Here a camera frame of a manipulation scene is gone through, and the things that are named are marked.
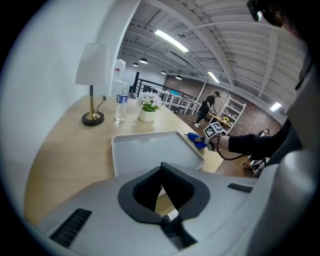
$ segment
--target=potted plant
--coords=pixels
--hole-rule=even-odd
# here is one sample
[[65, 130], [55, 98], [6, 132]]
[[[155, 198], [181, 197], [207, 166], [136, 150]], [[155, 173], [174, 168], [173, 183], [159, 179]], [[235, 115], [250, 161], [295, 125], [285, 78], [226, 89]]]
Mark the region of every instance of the potted plant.
[[225, 117], [223, 118], [223, 121], [225, 121], [225, 122], [229, 123], [229, 122], [230, 122], [230, 119], [229, 119], [228, 117], [226, 117], [226, 116], [225, 116]]
[[142, 122], [153, 122], [156, 118], [156, 110], [158, 110], [162, 101], [154, 92], [143, 92], [137, 100], [137, 105], [141, 107], [138, 118]]

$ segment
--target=white tray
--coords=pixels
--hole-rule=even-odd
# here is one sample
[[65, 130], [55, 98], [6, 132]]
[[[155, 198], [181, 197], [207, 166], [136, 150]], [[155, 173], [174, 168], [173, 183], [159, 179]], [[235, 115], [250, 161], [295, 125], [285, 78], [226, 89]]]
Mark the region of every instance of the white tray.
[[116, 135], [111, 140], [116, 176], [173, 163], [193, 169], [205, 164], [201, 154], [177, 131]]

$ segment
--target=black cable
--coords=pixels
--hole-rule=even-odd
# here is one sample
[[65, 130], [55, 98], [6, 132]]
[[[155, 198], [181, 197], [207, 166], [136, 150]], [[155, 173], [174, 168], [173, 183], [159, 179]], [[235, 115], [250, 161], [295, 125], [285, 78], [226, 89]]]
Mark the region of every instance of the black cable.
[[106, 100], [104, 99], [97, 107], [96, 107], [96, 111], [98, 112], [98, 110], [99, 110], [99, 107], [100, 107], [100, 105], [102, 104], [102, 103], [104, 103]]

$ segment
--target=power cord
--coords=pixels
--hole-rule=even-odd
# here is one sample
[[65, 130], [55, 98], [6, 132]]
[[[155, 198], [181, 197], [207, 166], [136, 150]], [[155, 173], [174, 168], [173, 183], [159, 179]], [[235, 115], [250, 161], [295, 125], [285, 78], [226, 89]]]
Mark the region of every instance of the power cord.
[[106, 96], [102, 96], [102, 102], [96, 107], [96, 111], [98, 112], [98, 110], [99, 110], [99, 107], [100, 107], [100, 105], [102, 104], [102, 103], [104, 103], [105, 101], [106, 101], [106, 99], [107, 99], [107, 97]]

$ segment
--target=pendant light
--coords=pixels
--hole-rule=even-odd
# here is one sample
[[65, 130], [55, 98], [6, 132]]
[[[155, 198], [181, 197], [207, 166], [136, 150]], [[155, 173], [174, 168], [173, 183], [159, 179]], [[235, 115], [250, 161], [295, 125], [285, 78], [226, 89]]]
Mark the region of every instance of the pendant light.
[[147, 61], [146, 58], [141, 58], [141, 59], [139, 60], [139, 62], [141, 62], [141, 63], [143, 63], [143, 64], [148, 64], [148, 61]]

